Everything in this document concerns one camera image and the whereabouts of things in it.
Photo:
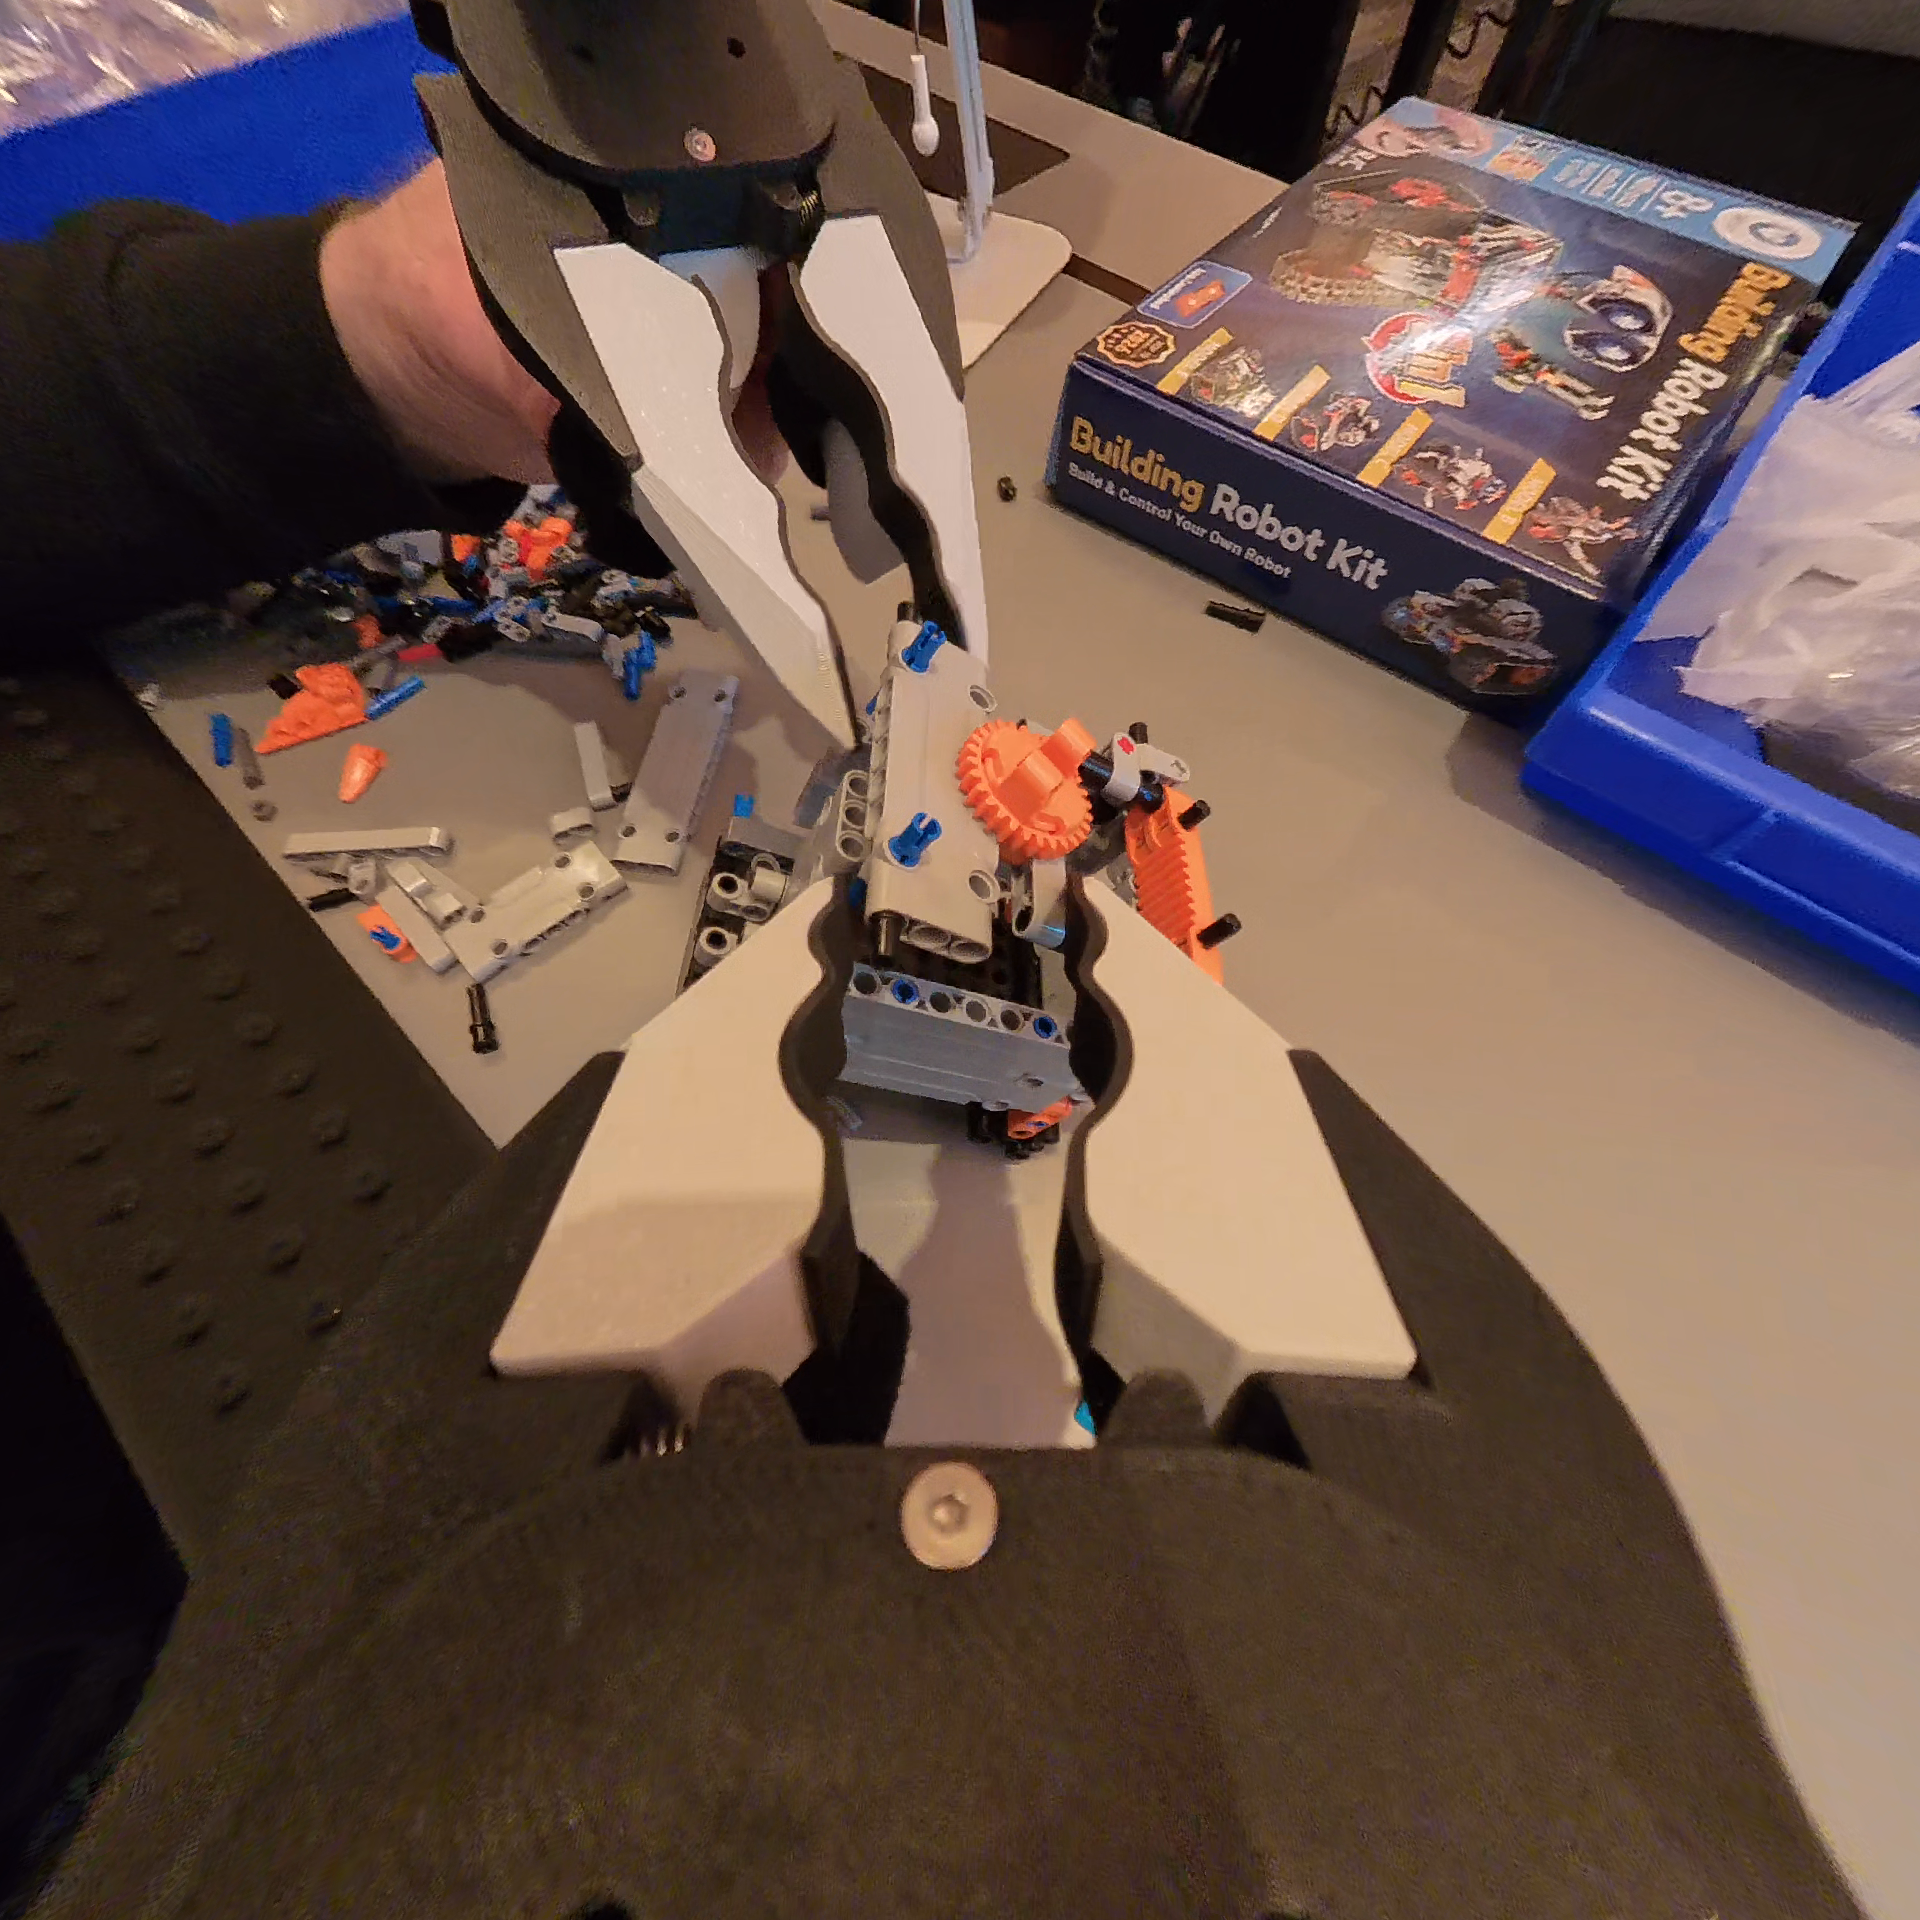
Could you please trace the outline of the orange gear frame assembly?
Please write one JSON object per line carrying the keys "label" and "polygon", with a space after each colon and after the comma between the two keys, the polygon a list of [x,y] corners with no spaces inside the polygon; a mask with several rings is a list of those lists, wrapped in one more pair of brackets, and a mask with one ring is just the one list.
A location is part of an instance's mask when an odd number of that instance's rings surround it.
{"label": "orange gear frame assembly", "polygon": [[1069,880],[1104,880],[1214,982],[1210,807],[1144,726],[1096,737],[998,707],[986,665],[901,603],[809,879],[847,885],[841,1080],[957,1110],[1013,1162],[1090,1104],[1069,1066]]}

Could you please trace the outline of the large orange wedge piece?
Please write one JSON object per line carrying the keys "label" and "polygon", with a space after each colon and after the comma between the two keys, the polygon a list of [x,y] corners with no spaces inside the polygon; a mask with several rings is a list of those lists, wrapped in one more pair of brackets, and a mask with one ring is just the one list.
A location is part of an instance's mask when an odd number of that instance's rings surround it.
{"label": "large orange wedge piece", "polygon": [[260,733],[260,757],[285,753],[308,742],[356,730],[367,721],[367,691],[348,663],[306,663],[295,673],[295,693]]}

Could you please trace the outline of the blue robot kit box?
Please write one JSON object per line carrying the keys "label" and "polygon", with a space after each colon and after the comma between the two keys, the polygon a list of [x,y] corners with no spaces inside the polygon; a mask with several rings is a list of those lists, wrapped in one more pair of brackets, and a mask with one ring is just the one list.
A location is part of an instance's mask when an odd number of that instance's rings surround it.
{"label": "blue robot kit box", "polygon": [[1544,712],[1854,234],[1399,102],[1071,360],[1047,483],[1461,709]]}

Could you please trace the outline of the white book stand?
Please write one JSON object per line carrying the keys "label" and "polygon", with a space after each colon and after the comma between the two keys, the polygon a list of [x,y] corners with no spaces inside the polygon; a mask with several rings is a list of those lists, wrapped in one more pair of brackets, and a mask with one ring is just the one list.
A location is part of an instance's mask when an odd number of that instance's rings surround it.
{"label": "white book stand", "polygon": [[1061,231],[994,211],[997,175],[976,11],[972,3],[942,3],[942,14],[961,193],[957,200],[927,193],[927,203],[945,249],[961,368],[972,371],[1065,273],[1071,249]]}

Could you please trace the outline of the clear plastic bags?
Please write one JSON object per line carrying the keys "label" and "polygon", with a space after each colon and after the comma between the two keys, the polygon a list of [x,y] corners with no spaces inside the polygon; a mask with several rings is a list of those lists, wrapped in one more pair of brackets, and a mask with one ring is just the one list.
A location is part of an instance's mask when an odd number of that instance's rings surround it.
{"label": "clear plastic bags", "polygon": [[1789,770],[1917,832],[1917,349],[1783,413],[1648,616],[1694,638],[1682,691],[1757,726]]}

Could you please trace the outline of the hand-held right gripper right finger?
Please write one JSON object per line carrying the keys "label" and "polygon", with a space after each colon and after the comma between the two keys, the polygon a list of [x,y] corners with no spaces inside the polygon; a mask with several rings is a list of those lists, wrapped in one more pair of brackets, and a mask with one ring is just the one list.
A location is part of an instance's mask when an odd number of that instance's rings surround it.
{"label": "hand-held right gripper right finger", "polygon": [[1090,1351],[1120,1382],[1401,1382],[1417,1360],[1288,1047],[1130,905],[1074,977],[1116,1066],[1071,1142]]}

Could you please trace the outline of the pile of small building parts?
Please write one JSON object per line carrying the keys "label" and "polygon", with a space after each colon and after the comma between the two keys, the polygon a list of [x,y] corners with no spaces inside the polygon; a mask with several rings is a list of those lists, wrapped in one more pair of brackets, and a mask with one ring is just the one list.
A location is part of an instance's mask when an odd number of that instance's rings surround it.
{"label": "pile of small building parts", "polygon": [[489,535],[404,530],[240,587],[223,629],[263,646],[272,712],[257,726],[213,712],[201,728],[207,766],[238,775],[244,790],[263,786],[266,757],[255,742],[296,691],[302,665],[348,663],[367,691],[366,726],[325,738],[369,730],[406,707],[425,691],[430,665],[487,656],[586,661],[634,703],[674,625],[693,613],[676,571],[601,562],[568,497],[535,486]]}

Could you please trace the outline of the grey long bar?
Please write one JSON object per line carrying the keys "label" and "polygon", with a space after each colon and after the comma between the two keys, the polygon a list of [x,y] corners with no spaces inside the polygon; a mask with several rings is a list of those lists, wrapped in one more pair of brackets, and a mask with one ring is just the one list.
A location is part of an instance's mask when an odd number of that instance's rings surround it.
{"label": "grey long bar", "polygon": [[729,743],[735,696],[738,677],[711,670],[687,670],[665,693],[609,848],[621,871],[681,871]]}

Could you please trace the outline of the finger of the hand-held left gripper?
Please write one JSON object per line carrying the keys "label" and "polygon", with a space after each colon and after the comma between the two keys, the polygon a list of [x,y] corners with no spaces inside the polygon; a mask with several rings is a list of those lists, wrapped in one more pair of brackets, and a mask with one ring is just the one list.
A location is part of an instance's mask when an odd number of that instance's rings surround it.
{"label": "finger of the hand-held left gripper", "polygon": [[864,584],[908,567],[919,611],[990,653],[964,376],[924,198],[830,214],[791,269],[788,371],[823,413],[832,539]]}
{"label": "finger of the hand-held left gripper", "polygon": [[674,557],[700,613],[750,646],[837,747],[854,747],[828,611],[796,569],[775,486],[733,430],[724,299],[617,243],[560,247],[554,261],[634,441],[634,519]]}

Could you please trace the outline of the person's left forearm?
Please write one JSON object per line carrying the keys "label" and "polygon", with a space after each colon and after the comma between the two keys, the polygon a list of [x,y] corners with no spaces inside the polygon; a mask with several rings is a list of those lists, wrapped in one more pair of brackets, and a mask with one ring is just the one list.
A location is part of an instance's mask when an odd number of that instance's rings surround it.
{"label": "person's left forearm", "polygon": [[342,215],[109,201],[2,247],[5,663],[396,530],[503,522],[519,486],[428,486],[350,371],[320,288]]}

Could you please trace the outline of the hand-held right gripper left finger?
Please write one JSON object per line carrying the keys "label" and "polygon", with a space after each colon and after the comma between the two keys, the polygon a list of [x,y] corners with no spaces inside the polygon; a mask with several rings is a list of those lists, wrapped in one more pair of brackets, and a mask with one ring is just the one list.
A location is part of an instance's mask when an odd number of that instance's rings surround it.
{"label": "hand-held right gripper left finger", "polygon": [[846,902],[796,902],[631,1037],[490,1366],[503,1377],[791,1379],[847,1342]]}

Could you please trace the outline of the person's left hand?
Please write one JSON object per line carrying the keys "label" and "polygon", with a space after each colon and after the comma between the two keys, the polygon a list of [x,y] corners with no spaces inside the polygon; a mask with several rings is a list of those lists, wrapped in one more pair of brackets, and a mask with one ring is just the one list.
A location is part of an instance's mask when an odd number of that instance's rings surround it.
{"label": "person's left hand", "polygon": [[425,483],[552,480],[560,408],[490,328],[444,161],[326,229],[320,291],[352,376]]}

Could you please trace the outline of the black studded panel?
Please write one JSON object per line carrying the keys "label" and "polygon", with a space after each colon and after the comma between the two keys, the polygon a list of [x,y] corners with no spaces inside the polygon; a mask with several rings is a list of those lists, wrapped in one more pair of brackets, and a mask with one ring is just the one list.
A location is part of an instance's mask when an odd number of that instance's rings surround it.
{"label": "black studded panel", "polygon": [[5,655],[2,707],[5,1224],[192,1569],[496,1153],[98,663]]}

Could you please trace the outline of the blue plastic bin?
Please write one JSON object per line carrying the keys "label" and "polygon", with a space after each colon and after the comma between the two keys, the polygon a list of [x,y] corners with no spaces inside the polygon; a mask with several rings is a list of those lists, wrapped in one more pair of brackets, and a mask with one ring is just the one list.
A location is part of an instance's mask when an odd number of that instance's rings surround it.
{"label": "blue plastic bin", "polygon": [[396,14],[9,134],[2,239],[36,240],[100,201],[244,223],[377,194],[428,158],[415,80],[444,73]]}
{"label": "blue plastic bin", "polygon": [[1529,742],[1520,768],[1532,795],[1904,992],[1917,990],[1914,835],[1773,766],[1741,715],[1685,693],[1697,634],[1656,629],[1664,599],[1735,515],[1789,409],[1914,344],[1914,235],[1917,200],[1909,200],[1618,634]]}

